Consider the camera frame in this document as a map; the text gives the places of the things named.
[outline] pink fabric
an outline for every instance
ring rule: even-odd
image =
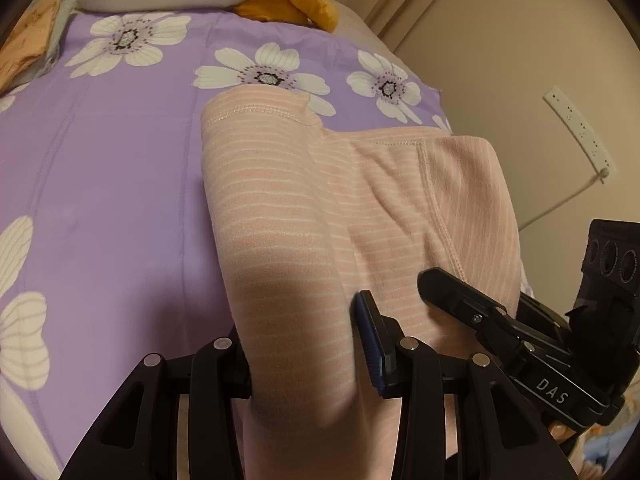
[[[254,388],[246,476],[387,480],[399,401],[370,385],[351,299],[370,289],[407,335],[467,358],[471,331],[425,306],[416,276],[443,267],[513,314],[516,221],[485,140],[431,127],[336,134],[307,100],[241,86],[202,113],[207,201]],[[447,423],[452,453],[452,412]]]

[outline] electrical cord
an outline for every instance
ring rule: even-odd
[[[584,186],[582,186],[578,191],[575,191],[574,193],[572,193],[571,195],[569,195],[566,198],[563,198],[560,202],[558,202],[557,204],[554,204],[553,206],[551,206],[550,208],[544,210],[542,213],[540,213],[539,215],[534,216],[531,220],[524,222],[524,224],[519,225],[518,226],[518,232],[521,232],[522,230],[526,229],[527,227],[529,227],[531,224],[533,224],[533,222],[537,222],[538,220],[540,220],[541,218],[544,218],[546,215],[551,214],[553,211],[555,211],[556,209],[558,209],[559,207],[562,207],[564,204],[566,204],[567,202],[569,202],[569,200],[574,199],[575,197],[577,197],[578,195],[580,195],[581,193],[584,193],[585,191],[587,191],[591,186],[593,186],[593,184],[595,184],[597,181],[604,181],[605,178],[607,178],[609,176],[609,168],[602,168],[595,176],[593,176],[592,178],[590,178],[590,180],[588,181],[588,183],[586,183]]]

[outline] metal screw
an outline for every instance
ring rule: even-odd
[[[219,337],[213,342],[213,348],[216,350],[226,350],[227,348],[231,348],[233,342],[228,337]]]
[[[491,359],[489,359],[486,355],[484,354],[475,354],[471,360],[478,366],[481,366],[482,368],[487,367],[490,363],[491,363]]]
[[[400,340],[400,346],[402,348],[406,348],[407,350],[415,350],[418,348],[420,342],[415,337],[403,337]]]
[[[151,368],[153,366],[159,365],[161,360],[162,358],[158,354],[149,354],[144,358],[142,362],[145,364],[145,366]]]

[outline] purple bedsheet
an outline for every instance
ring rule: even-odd
[[[76,16],[52,72],[0,98],[0,423],[36,476],[57,478],[145,354],[230,329],[200,111],[241,83],[308,91],[332,130],[447,124],[437,91],[318,30]]]

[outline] white flower print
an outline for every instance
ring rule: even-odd
[[[407,106],[415,106],[422,99],[420,87],[407,81],[407,72],[378,54],[362,50],[358,51],[358,60],[366,72],[353,72],[347,77],[351,89],[363,97],[377,96],[376,106],[387,117],[404,124],[409,117],[414,123],[422,124]]]
[[[333,105],[318,97],[331,90],[320,76],[302,72],[290,73],[300,66],[300,55],[294,48],[280,50],[277,43],[267,43],[255,53],[255,62],[234,48],[215,51],[216,59],[225,66],[201,66],[193,82],[198,88],[227,88],[241,84],[264,84],[286,88],[294,93],[309,94],[310,110],[331,117]]]
[[[446,117],[442,120],[439,115],[434,115],[431,120],[438,125],[439,129],[452,133],[451,124],[449,124],[449,120]]]
[[[2,99],[0,99],[0,114],[5,110],[9,109],[9,106],[14,104],[15,95],[19,92],[22,92],[25,88],[29,86],[29,83],[25,83],[24,85],[17,86],[13,90],[11,90],[7,95],[5,95]]]
[[[90,32],[100,36],[66,62],[65,66],[82,63],[71,77],[100,75],[114,68],[121,59],[131,66],[160,63],[162,50],[154,45],[175,45],[187,35],[190,16],[172,16],[172,12],[148,12],[108,16],[95,22]]]
[[[21,216],[0,234],[0,298],[22,269],[33,223]],[[0,314],[0,426],[23,462],[43,480],[58,480],[60,468],[46,439],[10,382],[39,390],[49,377],[49,351],[42,339],[47,303],[39,292],[23,292]]]

